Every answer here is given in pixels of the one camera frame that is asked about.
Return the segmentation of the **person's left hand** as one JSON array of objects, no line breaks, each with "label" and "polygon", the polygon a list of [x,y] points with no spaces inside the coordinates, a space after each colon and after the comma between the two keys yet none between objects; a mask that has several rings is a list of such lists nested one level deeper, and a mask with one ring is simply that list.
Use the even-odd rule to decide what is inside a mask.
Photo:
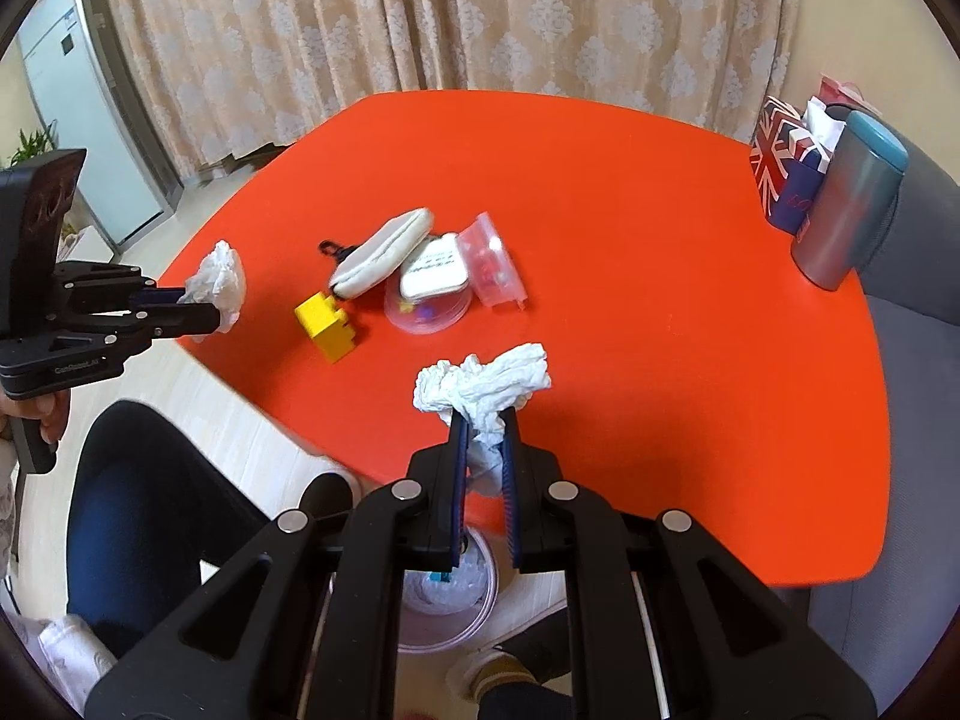
[{"label": "person's left hand", "polygon": [[0,394],[2,429],[7,429],[11,418],[37,421],[41,427],[41,436],[47,444],[57,444],[64,437],[69,416],[70,392],[68,390],[29,400],[12,400],[7,395]]}]

